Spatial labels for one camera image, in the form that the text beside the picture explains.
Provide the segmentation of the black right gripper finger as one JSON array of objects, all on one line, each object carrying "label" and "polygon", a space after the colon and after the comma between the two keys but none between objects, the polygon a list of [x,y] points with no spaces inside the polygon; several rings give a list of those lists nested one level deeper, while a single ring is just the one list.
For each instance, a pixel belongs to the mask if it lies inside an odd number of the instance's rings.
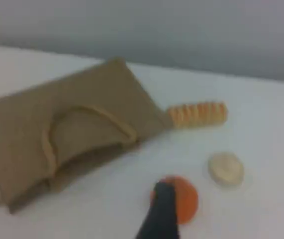
[{"label": "black right gripper finger", "polygon": [[176,192],[172,183],[158,182],[147,216],[137,239],[178,239]]}]

